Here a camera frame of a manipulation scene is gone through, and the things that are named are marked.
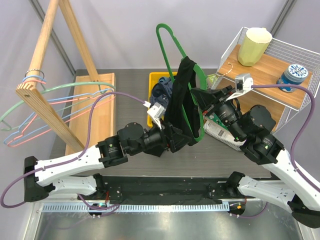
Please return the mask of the dark navy tank top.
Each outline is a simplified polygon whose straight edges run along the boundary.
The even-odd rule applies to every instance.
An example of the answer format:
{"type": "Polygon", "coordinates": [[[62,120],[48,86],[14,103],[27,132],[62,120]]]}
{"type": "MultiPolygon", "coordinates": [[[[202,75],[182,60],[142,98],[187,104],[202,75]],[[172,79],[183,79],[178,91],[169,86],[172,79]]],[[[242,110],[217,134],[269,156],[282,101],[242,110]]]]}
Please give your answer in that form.
{"type": "Polygon", "coordinates": [[[170,77],[162,76],[151,90],[149,102],[151,106],[159,103],[165,109],[168,107],[173,92],[173,82],[170,77]]]}

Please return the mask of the dark green hanger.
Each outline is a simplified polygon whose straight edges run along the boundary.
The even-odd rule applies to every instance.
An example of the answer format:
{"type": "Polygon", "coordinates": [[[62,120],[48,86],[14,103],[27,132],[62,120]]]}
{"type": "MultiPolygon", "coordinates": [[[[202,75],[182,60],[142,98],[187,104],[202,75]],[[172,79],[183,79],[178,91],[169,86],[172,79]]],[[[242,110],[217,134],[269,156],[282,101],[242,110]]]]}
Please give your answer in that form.
{"type": "MultiPolygon", "coordinates": [[[[180,54],[182,56],[182,60],[187,56],[187,54],[185,53],[185,51],[182,48],[181,44],[179,43],[178,39],[175,37],[174,32],[171,29],[171,27],[168,26],[165,23],[159,23],[155,28],[157,40],[158,40],[158,43],[159,43],[159,46],[160,46],[160,49],[161,49],[161,53],[163,55],[163,59],[164,59],[167,71],[168,71],[169,76],[171,78],[171,81],[174,82],[175,78],[174,78],[174,75],[173,75],[173,72],[172,72],[172,69],[171,69],[171,66],[170,66],[166,51],[165,51],[165,47],[164,47],[162,38],[161,38],[160,29],[165,29],[169,33],[171,39],[173,40],[174,44],[176,45],[178,51],[180,52],[180,54]]],[[[206,90],[206,87],[207,87],[207,82],[206,82],[207,75],[204,73],[204,71],[202,70],[202,68],[198,64],[194,65],[193,71],[196,73],[196,75],[197,75],[197,77],[199,79],[200,88],[202,90],[206,90]]],[[[200,130],[200,134],[199,134],[198,137],[193,136],[193,138],[194,138],[194,140],[196,142],[200,142],[203,139],[204,135],[205,135],[204,122],[205,122],[204,121],[204,116],[200,113],[199,114],[199,123],[200,123],[199,130],[200,130]]]]}

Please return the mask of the light blue wire hanger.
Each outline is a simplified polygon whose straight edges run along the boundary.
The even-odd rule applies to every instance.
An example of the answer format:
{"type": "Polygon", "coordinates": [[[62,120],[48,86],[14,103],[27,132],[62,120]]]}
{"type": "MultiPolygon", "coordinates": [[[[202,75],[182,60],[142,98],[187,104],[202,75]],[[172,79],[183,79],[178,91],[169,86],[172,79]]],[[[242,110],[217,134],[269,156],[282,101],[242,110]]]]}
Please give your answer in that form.
{"type": "MultiPolygon", "coordinates": [[[[64,111],[70,110],[69,114],[62,117],[62,119],[66,123],[68,123],[70,120],[79,118],[81,115],[87,113],[89,111],[89,108],[92,106],[92,104],[89,103],[90,100],[94,100],[104,93],[113,92],[116,90],[105,85],[82,86],[97,86],[97,90],[93,92],[87,90],[84,93],[72,93],[68,96],[51,98],[48,100],[48,103],[51,106],[63,105],[63,108],[57,110],[59,114],[63,114],[64,111]],[[78,106],[82,103],[86,103],[87,105],[75,111],[71,110],[72,107],[78,106]]],[[[65,89],[71,90],[82,86],[69,87],[65,89]]],[[[50,132],[51,128],[48,124],[44,124],[43,126],[40,126],[29,133],[26,132],[26,130],[30,127],[30,125],[33,122],[36,122],[40,119],[41,118],[40,116],[38,116],[37,113],[32,112],[20,125],[12,127],[12,130],[8,131],[10,134],[3,140],[3,144],[8,147],[17,147],[50,132]]]]}

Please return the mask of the mint green hanger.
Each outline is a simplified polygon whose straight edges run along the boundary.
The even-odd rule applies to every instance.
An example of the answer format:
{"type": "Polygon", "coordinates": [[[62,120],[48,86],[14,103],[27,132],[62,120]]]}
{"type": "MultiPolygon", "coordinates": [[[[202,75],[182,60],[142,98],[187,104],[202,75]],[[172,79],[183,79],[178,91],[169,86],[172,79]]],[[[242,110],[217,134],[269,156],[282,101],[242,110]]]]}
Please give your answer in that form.
{"type": "MultiPolygon", "coordinates": [[[[87,85],[98,85],[98,86],[108,86],[112,89],[116,89],[116,87],[114,85],[112,85],[111,83],[108,82],[103,82],[103,81],[86,81],[86,82],[72,82],[72,83],[67,83],[67,84],[62,84],[59,86],[54,86],[48,89],[44,89],[42,91],[40,91],[40,94],[47,94],[53,91],[57,91],[60,89],[64,89],[64,88],[71,88],[71,87],[78,87],[78,86],[87,86],[87,85]]],[[[25,102],[23,100],[20,100],[19,102],[17,102],[16,104],[14,104],[11,108],[9,108],[1,117],[0,117],[0,122],[3,123],[6,128],[1,128],[1,131],[11,131],[13,128],[10,124],[8,124],[5,121],[5,118],[11,113],[13,112],[16,108],[18,108],[19,106],[21,106],[22,104],[24,104],[25,102]]]]}

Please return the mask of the black tank top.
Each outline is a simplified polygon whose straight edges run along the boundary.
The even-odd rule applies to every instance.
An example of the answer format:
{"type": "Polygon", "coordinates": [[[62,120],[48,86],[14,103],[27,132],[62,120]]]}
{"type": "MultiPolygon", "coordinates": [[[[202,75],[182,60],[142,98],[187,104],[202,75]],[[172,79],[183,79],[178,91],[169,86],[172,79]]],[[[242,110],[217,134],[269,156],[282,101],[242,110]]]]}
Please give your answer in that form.
{"type": "MultiPolygon", "coordinates": [[[[161,121],[162,126],[171,124],[192,138],[199,136],[200,129],[198,107],[194,104],[188,87],[188,84],[193,88],[196,87],[195,64],[189,57],[181,61],[177,75],[174,77],[171,98],[165,110],[164,119],[161,121]]],[[[188,146],[195,144],[197,142],[193,139],[188,146]]]]}

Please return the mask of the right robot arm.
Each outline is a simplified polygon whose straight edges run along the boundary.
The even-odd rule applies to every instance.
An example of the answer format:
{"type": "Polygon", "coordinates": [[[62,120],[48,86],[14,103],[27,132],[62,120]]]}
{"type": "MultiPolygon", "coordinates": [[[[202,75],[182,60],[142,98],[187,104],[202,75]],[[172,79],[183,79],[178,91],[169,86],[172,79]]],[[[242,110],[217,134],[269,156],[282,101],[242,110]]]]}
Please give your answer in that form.
{"type": "Polygon", "coordinates": [[[241,113],[236,90],[230,85],[219,90],[192,88],[203,115],[214,113],[227,127],[240,150],[252,162],[278,177],[286,187],[275,187],[234,171],[226,181],[226,193],[233,198],[254,197],[288,211],[299,223],[313,229],[320,226],[320,183],[303,170],[274,136],[276,122],[260,104],[241,113]]]}

